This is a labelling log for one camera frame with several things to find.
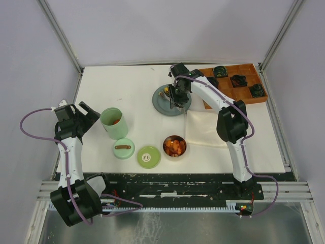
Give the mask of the lime green round lid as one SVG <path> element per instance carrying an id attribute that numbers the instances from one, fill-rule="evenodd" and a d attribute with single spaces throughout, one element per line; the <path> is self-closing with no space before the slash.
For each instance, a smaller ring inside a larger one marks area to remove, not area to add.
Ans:
<path id="1" fill-rule="evenodd" d="M 145 146 L 137 153 L 137 161 L 140 166 L 146 169 L 156 167 L 161 160 L 160 151 L 154 146 Z"/>

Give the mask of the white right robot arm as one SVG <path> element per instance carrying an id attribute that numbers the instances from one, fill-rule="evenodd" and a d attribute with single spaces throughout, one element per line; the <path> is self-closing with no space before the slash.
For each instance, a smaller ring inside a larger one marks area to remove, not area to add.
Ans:
<path id="1" fill-rule="evenodd" d="M 183 63 L 170 66 L 168 85 L 170 108 L 182 109 L 188 103 L 188 94 L 194 93 L 209 104 L 217 113 L 216 131 L 229 149 L 235 183 L 233 193 L 244 199 L 251 194 L 253 173 L 248 166 L 245 140 L 254 135 L 254 127 L 247 117 L 246 105 L 235 101 L 214 86 L 216 79 L 206 77 L 200 70 L 190 71 Z"/>

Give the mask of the mint green cup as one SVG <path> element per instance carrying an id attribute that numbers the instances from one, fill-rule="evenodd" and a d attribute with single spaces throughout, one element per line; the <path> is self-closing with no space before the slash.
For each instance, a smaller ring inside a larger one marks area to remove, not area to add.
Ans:
<path id="1" fill-rule="evenodd" d="M 108 136 L 113 140 L 125 138 L 128 126 L 123 113 L 118 108 L 107 108 L 100 115 L 100 121 Z"/>

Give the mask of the orange fried nugget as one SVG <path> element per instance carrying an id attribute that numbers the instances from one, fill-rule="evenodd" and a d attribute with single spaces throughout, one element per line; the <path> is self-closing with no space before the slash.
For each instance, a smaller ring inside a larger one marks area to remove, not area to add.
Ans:
<path id="1" fill-rule="evenodd" d="M 175 144 L 175 142 L 171 141 L 171 140 L 167 141 L 166 146 L 168 147 L 169 150 L 176 150 L 177 149 L 177 144 Z"/>

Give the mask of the steel serving tongs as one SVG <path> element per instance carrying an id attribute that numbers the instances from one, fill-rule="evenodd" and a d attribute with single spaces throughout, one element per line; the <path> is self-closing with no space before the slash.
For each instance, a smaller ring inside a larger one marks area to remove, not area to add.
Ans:
<path id="1" fill-rule="evenodd" d="M 174 110 L 174 111 L 178 111 L 180 113 L 184 112 L 184 108 L 178 104 L 175 103 L 175 107 L 173 109 L 170 109 L 170 101 L 169 101 L 169 97 L 163 98 L 164 100 L 168 101 L 169 105 L 169 110 Z"/>

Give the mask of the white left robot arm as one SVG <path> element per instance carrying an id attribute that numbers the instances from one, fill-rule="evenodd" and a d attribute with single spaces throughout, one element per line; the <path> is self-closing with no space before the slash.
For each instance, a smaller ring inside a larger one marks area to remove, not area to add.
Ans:
<path id="1" fill-rule="evenodd" d="M 58 189 L 50 199 L 59 215 L 69 227 L 85 222 L 92 224 L 93 217 L 102 213 L 101 198 L 112 194 L 112 185 L 102 174 L 84 178 L 82 171 L 82 137 L 99 119 L 100 114 L 86 103 L 61 105 L 54 110 L 58 119 L 54 141 L 58 146 L 61 164 Z"/>

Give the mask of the beige steel lunch bowl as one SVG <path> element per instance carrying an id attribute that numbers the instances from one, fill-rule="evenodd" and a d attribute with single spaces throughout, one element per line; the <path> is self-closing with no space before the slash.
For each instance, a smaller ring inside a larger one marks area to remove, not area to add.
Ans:
<path id="1" fill-rule="evenodd" d="M 164 142 L 162 144 L 163 151 L 164 151 L 164 143 L 167 143 L 168 140 L 171 140 L 171 141 L 175 141 L 175 140 L 177 140 L 177 141 L 183 141 L 185 143 L 185 147 L 186 147 L 186 150 L 187 150 L 187 143 L 186 143 L 185 139 L 182 138 L 181 136 L 178 136 L 178 135 L 172 135 L 172 136 L 167 137 L 164 140 Z M 185 152 L 182 155 L 177 155 L 174 150 L 170 150 L 169 155 L 166 154 L 165 151 L 164 151 L 164 154 L 167 156 L 168 159 L 179 159 L 182 156 L 184 156 Z"/>

